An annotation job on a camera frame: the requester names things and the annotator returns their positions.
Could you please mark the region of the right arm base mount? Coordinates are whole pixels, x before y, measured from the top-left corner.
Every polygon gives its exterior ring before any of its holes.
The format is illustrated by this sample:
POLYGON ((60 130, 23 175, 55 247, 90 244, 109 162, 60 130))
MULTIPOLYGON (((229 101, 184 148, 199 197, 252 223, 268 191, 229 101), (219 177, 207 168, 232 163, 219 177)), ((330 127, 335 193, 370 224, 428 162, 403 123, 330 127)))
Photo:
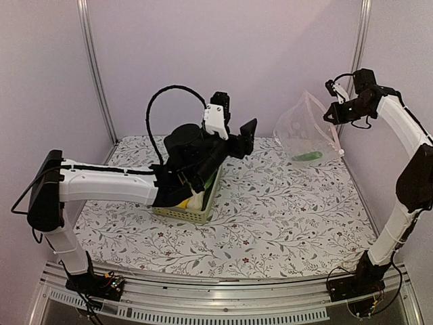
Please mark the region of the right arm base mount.
POLYGON ((383 280, 351 273, 342 267, 336 267, 328 274, 325 286, 331 302, 372 295, 385 289, 383 280))

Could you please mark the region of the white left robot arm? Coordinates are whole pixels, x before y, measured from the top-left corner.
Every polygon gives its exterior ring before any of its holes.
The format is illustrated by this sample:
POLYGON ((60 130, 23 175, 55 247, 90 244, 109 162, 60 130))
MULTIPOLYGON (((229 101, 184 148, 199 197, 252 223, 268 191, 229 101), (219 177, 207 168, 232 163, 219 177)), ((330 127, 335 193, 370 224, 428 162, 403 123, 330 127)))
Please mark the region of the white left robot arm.
POLYGON ((101 281, 66 222, 64 203, 100 200, 175 207, 203 192, 226 158, 250 155, 256 126, 257 120, 252 119, 239 135, 224 139, 195 124, 181 125, 164 138, 168 160, 142 170, 82 165, 52 150, 31 185, 27 221, 47 238, 75 284, 87 294, 96 293, 101 281))

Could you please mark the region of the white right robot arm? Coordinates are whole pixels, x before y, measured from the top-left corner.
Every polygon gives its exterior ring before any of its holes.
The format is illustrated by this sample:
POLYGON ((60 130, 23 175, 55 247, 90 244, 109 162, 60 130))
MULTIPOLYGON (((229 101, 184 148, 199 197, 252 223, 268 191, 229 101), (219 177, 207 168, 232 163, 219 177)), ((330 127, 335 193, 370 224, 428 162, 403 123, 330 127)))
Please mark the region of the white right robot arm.
POLYGON ((401 93, 369 86, 352 100, 330 104, 324 121, 345 125, 362 118, 383 120, 401 143, 401 173, 395 183, 395 204, 378 239, 363 253, 350 289, 364 295, 383 278, 397 250, 405 245, 419 216, 432 208, 432 136, 403 101, 401 93))

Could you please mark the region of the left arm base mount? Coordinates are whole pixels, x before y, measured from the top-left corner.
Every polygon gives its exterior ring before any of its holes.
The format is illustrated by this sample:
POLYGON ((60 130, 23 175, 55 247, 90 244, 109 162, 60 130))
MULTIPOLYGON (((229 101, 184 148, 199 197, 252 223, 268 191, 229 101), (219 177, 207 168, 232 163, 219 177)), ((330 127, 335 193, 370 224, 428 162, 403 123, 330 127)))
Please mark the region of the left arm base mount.
POLYGON ((66 275, 68 277, 66 288, 84 297, 96 297, 117 302, 122 297, 124 278, 115 276, 113 272, 106 275, 98 275, 93 271, 80 275, 70 275, 69 273, 66 275))

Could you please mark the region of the clear zip top bag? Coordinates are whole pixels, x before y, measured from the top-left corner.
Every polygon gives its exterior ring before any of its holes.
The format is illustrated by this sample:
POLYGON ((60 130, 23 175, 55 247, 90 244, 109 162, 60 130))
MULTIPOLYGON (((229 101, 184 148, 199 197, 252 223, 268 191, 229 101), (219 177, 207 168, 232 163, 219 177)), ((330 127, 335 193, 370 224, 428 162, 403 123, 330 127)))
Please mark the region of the clear zip top bag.
POLYGON ((325 106, 304 91, 297 104, 279 117, 273 136, 292 162, 298 165, 319 164, 344 156, 336 127, 323 120, 325 112, 325 106), (314 151, 322 152, 323 157, 310 162, 292 160, 294 156, 314 151))

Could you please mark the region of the green cucumber toy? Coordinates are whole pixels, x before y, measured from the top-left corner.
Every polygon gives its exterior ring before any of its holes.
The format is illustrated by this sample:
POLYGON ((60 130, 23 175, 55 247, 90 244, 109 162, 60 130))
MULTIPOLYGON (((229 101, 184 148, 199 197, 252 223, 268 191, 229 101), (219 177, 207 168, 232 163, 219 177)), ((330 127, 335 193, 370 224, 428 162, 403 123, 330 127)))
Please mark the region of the green cucumber toy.
POLYGON ((300 154, 300 155, 294 156, 292 158, 292 160, 296 161, 296 162, 310 162, 310 161, 314 161, 314 160, 319 160, 322 157, 323 157, 322 152, 314 151, 314 152, 308 152, 305 154, 300 154))

